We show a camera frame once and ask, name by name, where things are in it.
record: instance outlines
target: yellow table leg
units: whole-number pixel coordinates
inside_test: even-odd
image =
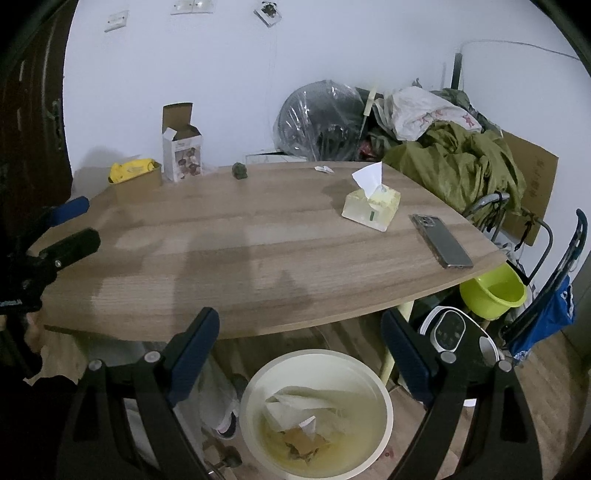
[[[413,311],[413,305],[414,300],[411,300],[405,303],[401,303],[396,307],[406,321],[408,321],[410,318],[410,314]],[[379,371],[379,379],[382,381],[384,385],[388,383],[393,369],[394,358],[392,357],[392,354],[390,353],[388,347],[386,347],[386,353],[384,355],[384,359],[382,360],[382,368]]]

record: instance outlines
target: plastic basin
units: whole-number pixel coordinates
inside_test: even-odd
[[[460,284],[466,306],[486,320],[495,320],[507,310],[525,302],[527,289],[507,263],[490,272]]]
[[[319,453],[308,465],[303,460],[276,458],[264,435],[265,400],[285,387],[319,390],[337,403],[350,421],[351,432]],[[394,423],[392,402],[378,376],[343,353],[302,350],[266,364],[248,384],[242,397],[240,429],[247,448],[269,471],[286,480],[346,480],[374,463],[388,444]]]

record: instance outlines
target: cable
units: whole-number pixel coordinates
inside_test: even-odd
[[[522,41],[512,41],[512,40],[490,40],[487,38],[483,38],[481,40],[469,40],[469,41],[465,41],[464,43],[462,43],[460,45],[460,53],[462,53],[464,47],[466,45],[469,45],[471,43],[509,43],[512,45],[522,45],[524,47],[534,47],[534,48],[539,48],[540,50],[544,50],[550,53],[556,53],[557,55],[562,55],[563,57],[568,57],[570,59],[574,59],[574,60],[578,60],[581,61],[580,58],[576,57],[575,55],[569,55],[568,53],[563,53],[561,51],[556,51],[556,50],[550,50],[549,48],[544,48],[544,47],[540,47],[539,45],[534,45],[533,43],[526,43],[526,42],[522,42]]]

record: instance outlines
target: wood grain surface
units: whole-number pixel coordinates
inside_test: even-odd
[[[204,306],[221,338],[322,325],[376,312],[475,277],[505,257],[453,209],[390,167],[383,183],[401,193],[385,233],[341,217],[360,163],[229,168],[165,184],[136,203],[112,190],[81,217],[51,229],[39,250],[91,226],[97,253],[47,287],[47,324],[127,340],[169,340]],[[443,219],[474,268],[442,268],[409,215]]]

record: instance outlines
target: clear plastic bag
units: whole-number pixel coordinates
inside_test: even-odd
[[[292,93],[275,123],[277,147],[309,161],[357,158],[364,104],[357,90],[323,80]]]

